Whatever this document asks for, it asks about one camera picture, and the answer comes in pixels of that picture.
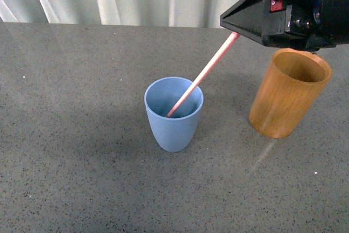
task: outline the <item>gray countertop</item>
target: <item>gray countertop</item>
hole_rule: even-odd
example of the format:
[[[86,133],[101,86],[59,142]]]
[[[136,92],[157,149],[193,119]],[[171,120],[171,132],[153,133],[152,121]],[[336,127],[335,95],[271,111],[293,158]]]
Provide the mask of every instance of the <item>gray countertop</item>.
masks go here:
[[[143,96],[194,79],[225,29],[0,23],[1,232],[349,232],[349,47],[295,131],[248,114],[272,53],[240,37],[200,84],[194,138],[156,143]]]

